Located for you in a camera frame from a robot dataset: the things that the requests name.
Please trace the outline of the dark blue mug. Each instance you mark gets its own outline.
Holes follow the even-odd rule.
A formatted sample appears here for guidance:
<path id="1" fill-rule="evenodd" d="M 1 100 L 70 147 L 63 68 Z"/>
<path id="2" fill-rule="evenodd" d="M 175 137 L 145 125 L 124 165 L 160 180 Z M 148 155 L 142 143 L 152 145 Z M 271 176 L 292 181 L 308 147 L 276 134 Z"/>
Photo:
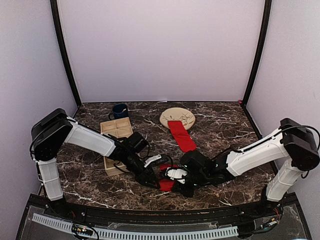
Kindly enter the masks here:
<path id="1" fill-rule="evenodd" d="M 111 113 L 108 115 L 109 120 L 117 120 L 129 117 L 128 106 L 125 103 L 119 103 L 113 106 Z"/>

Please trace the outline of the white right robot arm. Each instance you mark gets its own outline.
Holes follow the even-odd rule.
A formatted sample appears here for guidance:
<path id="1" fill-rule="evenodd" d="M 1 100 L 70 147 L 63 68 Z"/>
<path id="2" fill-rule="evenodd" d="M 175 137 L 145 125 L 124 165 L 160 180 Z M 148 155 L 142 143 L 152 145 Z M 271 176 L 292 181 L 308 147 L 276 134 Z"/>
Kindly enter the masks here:
<path id="1" fill-rule="evenodd" d="M 180 167 L 169 167 L 164 175 L 177 181 L 176 189 L 181 194 L 192 197 L 195 187 L 217 187 L 251 169 L 283 159 L 284 164 L 264 188 L 262 201 L 255 205 L 255 213 L 266 217 L 302 174 L 319 165 L 320 142 L 314 133 L 318 130 L 312 126 L 284 118 L 279 128 L 244 148 L 226 149 L 212 159 L 197 150 L 189 151 L 181 157 Z"/>

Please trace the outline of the round beige woven mat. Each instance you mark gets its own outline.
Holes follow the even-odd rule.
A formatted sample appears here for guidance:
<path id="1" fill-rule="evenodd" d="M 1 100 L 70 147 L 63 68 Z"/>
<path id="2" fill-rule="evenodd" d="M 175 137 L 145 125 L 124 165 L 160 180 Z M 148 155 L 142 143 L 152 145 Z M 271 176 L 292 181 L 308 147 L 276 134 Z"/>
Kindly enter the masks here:
<path id="1" fill-rule="evenodd" d="M 160 123 L 169 128 L 169 121 L 180 121 L 186 130 L 189 130 L 195 123 L 195 115 L 188 109 L 181 107 L 172 107 L 163 111 L 159 117 Z"/>

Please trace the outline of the black frame post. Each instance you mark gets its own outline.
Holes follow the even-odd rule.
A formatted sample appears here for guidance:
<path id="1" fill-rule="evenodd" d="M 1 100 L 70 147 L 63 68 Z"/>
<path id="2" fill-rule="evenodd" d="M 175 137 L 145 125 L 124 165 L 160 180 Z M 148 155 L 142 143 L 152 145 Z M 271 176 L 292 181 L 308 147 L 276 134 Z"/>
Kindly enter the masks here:
<path id="1" fill-rule="evenodd" d="M 272 0 L 265 0 L 257 47 L 256 47 L 250 75 L 248 78 L 248 83 L 247 83 L 247 86 L 246 86 L 246 89 L 244 92 L 244 96 L 242 99 L 243 108 L 247 107 L 247 104 L 249 102 L 249 99 L 250 99 L 250 96 L 251 96 L 251 93 L 252 93 L 252 90 L 254 87 L 256 76 L 258 73 L 258 69 L 260 66 L 260 62 L 261 62 L 261 58 L 262 58 L 262 54 L 263 54 L 263 50 L 264 50 L 264 45 L 265 45 L 265 41 L 266 41 L 267 31 L 268 31 L 268 25 L 269 25 L 269 20 L 270 20 L 270 15 L 271 15 L 271 8 L 272 8 Z"/>
<path id="2" fill-rule="evenodd" d="M 64 70 L 65 70 L 65 73 L 67 76 L 68 84 L 69 84 L 69 87 L 72 92 L 73 99 L 75 101 L 76 107 L 79 108 L 82 105 L 82 101 L 81 101 L 80 94 L 79 94 L 79 91 L 76 86 L 76 81 L 74 78 L 74 74 L 73 74 L 72 67 L 70 64 L 69 56 L 67 53 L 67 47 L 66 47 L 66 43 L 65 43 L 65 39 L 64 39 L 63 28 L 62 28 L 59 8 L 58 8 L 58 1 L 57 0 L 50 0 L 49 2 L 50 2 L 50 8 L 51 8 L 51 14 L 52 14 L 52 19 L 53 19 L 55 34 L 56 34 L 58 47 L 59 47 L 59 51 L 60 51 L 60 56 L 61 56 Z"/>

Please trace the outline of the red sock on mat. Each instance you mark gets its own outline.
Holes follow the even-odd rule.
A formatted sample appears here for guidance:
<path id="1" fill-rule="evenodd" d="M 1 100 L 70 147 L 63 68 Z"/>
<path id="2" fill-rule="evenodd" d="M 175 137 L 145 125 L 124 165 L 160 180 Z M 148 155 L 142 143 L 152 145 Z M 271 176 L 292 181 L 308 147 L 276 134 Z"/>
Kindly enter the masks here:
<path id="1" fill-rule="evenodd" d="M 181 121 L 172 120 L 168 121 L 167 124 L 173 138 L 184 153 L 194 151 L 197 148 Z"/>

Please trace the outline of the black left frame post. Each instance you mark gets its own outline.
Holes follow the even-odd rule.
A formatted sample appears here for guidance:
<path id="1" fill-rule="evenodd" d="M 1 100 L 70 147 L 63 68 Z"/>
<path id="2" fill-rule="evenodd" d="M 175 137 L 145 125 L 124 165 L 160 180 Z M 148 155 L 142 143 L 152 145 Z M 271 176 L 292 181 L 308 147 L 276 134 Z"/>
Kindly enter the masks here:
<path id="1" fill-rule="evenodd" d="M 81 101 L 80 94 L 79 94 L 79 91 L 76 86 L 76 81 L 74 78 L 74 74 L 73 74 L 72 67 L 70 64 L 69 56 L 67 53 L 67 47 L 66 47 L 66 43 L 65 43 L 65 39 L 64 39 L 63 28 L 62 28 L 59 8 L 58 8 L 58 1 L 57 0 L 50 0 L 49 2 L 50 2 L 50 8 L 51 8 L 51 14 L 52 14 L 52 19 L 53 19 L 55 34 L 56 34 L 58 47 L 59 47 L 59 51 L 60 51 L 60 56 L 61 56 L 64 70 L 65 70 L 65 73 L 67 76 L 68 84 L 69 84 L 69 87 L 72 92 L 73 99 L 75 101 L 76 107 L 79 108 L 82 105 L 82 101 Z"/>

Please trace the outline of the black right frame post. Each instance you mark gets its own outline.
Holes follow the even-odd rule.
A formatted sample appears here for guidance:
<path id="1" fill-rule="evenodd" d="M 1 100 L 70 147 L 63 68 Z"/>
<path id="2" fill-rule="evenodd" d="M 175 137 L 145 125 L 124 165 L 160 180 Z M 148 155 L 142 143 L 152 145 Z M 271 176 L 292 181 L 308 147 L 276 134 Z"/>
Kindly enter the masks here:
<path id="1" fill-rule="evenodd" d="M 263 50 L 264 50 L 264 45 L 265 45 L 265 41 L 266 41 L 267 31 L 268 31 L 268 25 L 269 25 L 269 20 L 270 20 L 270 15 L 271 15 L 271 8 L 272 8 L 272 0 L 265 0 L 257 47 L 256 47 L 250 75 L 248 78 L 248 83 L 247 83 L 247 86 L 246 86 L 246 89 L 244 92 L 244 96 L 242 99 L 243 108 L 247 107 L 247 104 L 249 102 L 249 99 L 250 99 L 250 96 L 251 96 L 251 93 L 252 93 L 252 90 L 254 87 L 256 76 L 258 73 L 258 69 L 260 66 L 260 62 L 261 62 L 261 58 L 262 58 L 262 54 L 263 54 Z"/>

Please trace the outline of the red santa sock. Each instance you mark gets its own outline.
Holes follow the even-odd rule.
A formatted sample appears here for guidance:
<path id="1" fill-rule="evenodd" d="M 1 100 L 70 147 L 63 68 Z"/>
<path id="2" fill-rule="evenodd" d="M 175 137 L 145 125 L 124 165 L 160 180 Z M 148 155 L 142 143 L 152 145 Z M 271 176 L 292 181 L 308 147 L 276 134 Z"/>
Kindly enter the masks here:
<path id="1" fill-rule="evenodd" d="M 174 187 L 176 181 L 171 180 L 165 176 L 167 168 L 171 167 L 172 165 L 169 163 L 164 163 L 159 166 L 158 172 L 158 182 L 160 185 L 160 190 L 163 192 L 171 192 L 172 188 Z"/>

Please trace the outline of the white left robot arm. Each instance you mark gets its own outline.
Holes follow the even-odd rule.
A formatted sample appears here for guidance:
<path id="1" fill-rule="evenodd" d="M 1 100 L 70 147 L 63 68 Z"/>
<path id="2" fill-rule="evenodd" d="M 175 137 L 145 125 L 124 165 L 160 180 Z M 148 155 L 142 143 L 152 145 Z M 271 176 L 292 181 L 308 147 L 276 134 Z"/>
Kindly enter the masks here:
<path id="1" fill-rule="evenodd" d="M 57 155 L 63 144 L 71 144 L 96 152 L 114 161 L 122 162 L 132 172 L 135 180 L 146 187 L 160 189 L 161 185 L 152 166 L 138 155 L 148 142 L 138 132 L 129 137 L 99 133 L 69 117 L 64 109 L 57 108 L 31 129 L 29 147 L 31 159 L 36 162 L 51 210 L 60 218 L 67 218 L 70 206 L 62 199 Z"/>

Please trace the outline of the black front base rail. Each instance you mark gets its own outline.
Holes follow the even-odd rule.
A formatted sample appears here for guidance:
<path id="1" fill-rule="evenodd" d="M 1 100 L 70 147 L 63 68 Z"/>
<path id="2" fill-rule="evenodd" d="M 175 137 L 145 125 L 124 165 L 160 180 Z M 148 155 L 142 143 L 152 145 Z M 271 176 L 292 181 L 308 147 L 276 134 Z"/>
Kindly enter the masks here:
<path id="1" fill-rule="evenodd" d="M 82 205 L 76 203 L 68 203 L 70 208 L 79 209 L 84 212 L 85 219 L 88 221 L 94 220 L 120 220 L 127 222 L 163 222 L 163 221 L 197 221 L 206 219 L 218 218 L 239 218 L 242 216 L 241 212 L 248 213 L 250 209 L 256 208 L 260 203 L 250 202 L 240 205 L 214 207 L 207 209 L 196 210 L 169 210 L 169 211 L 144 211 L 144 210 L 123 210 L 112 209 L 105 207 L 94 207 L 89 205 Z"/>

